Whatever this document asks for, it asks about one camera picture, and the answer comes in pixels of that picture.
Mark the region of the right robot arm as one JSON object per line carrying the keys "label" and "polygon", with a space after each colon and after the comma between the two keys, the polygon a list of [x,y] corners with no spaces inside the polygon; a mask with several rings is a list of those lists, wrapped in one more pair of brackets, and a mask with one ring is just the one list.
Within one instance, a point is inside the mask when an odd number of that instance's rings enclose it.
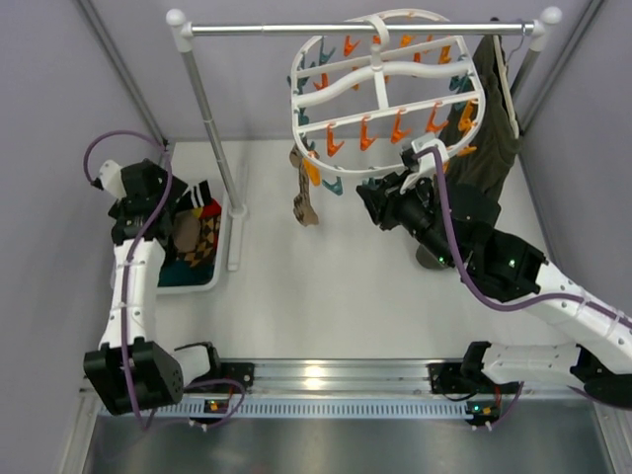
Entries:
{"label": "right robot arm", "polygon": [[442,269],[456,270],[470,293],[497,312],[527,312],[564,333],[563,345],[475,341],[463,376],[499,385],[567,386],[596,402],[631,407],[631,319],[571,282],[542,251],[496,229],[499,204],[467,184],[391,173],[355,191],[382,230],[404,228]]}

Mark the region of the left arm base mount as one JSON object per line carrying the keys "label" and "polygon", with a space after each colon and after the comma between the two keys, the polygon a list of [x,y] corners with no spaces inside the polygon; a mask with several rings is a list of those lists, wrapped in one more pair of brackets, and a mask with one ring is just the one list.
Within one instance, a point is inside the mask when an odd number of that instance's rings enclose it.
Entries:
{"label": "left arm base mount", "polygon": [[223,361],[221,376],[238,381],[247,392],[255,381],[255,365],[248,361]]}

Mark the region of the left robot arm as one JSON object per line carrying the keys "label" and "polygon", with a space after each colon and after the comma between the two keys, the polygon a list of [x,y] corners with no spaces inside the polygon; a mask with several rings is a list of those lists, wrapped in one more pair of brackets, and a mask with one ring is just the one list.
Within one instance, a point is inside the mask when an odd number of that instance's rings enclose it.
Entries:
{"label": "left robot arm", "polygon": [[110,414],[134,414],[179,403],[194,381],[220,372],[210,342],[172,352],[155,340],[155,310],[162,271],[177,261],[188,185],[145,159],[100,168],[96,185],[115,199],[114,288],[106,330],[96,350],[84,356],[85,375]]}

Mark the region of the black striped sock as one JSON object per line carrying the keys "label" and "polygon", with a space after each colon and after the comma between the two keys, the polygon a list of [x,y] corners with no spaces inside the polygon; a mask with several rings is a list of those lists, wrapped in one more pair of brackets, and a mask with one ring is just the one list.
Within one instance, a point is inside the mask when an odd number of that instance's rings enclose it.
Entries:
{"label": "black striped sock", "polygon": [[210,205],[213,201],[209,180],[203,180],[187,187],[178,200],[176,211],[184,212]]}

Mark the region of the white clip hanger frame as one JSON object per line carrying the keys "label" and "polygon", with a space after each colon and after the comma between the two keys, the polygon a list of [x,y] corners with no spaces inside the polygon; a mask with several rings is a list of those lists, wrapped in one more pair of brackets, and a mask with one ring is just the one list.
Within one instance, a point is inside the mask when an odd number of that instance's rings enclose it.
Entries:
{"label": "white clip hanger frame", "polygon": [[[375,141],[368,133],[370,122],[391,119],[390,141],[397,144],[412,133],[411,129],[402,128],[403,116],[421,111],[434,116],[444,106],[459,110],[460,114],[453,121],[458,138],[454,143],[446,145],[442,159],[448,161],[452,157],[462,157],[476,151],[474,138],[483,123],[486,99],[474,60],[463,37],[437,29],[425,40],[418,41],[415,33],[406,32],[401,36],[398,47],[393,48],[390,45],[390,28],[411,28],[420,20],[439,25],[447,21],[446,17],[426,10],[384,11],[360,18],[361,23],[373,27],[375,31],[366,55],[356,56],[356,42],[346,38],[343,60],[335,61],[331,54],[320,51],[318,60],[307,64],[307,53],[313,48],[323,48],[325,39],[322,36],[308,40],[296,54],[287,81],[291,89],[291,124],[295,140],[291,161],[299,171],[301,185],[323,186],[332,193],[341,195],[344,177],[374,178],[396,169],[393,165],[346,169],[340,165],[323,164],[314,143],[308,139],[309,134],[324,132],[326,153],[333,157],[345,144],[335,139],[336,129],[356,125],[359,128],[359,149],[366,151]],[[456,78],[463,83],[451,87],[448,96],[395,104],[389,97],[389,81],[393,76],[414,79]],[[308,117],[308,109],[334,102],[343,93],[356,90],[364,83],[374,88],[374,108],[320,121],[311,121]]]}

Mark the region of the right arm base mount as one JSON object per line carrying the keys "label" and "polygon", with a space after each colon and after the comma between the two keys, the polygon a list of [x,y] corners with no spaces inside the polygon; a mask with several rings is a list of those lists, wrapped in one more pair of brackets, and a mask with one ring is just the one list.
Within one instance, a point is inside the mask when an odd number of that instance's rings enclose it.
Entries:
{"label": "right arm base mount", "polygon": [[460,372],[459,362],[436,362],[428,365],[429,381],[435,395],[465,396],[471,389]]}

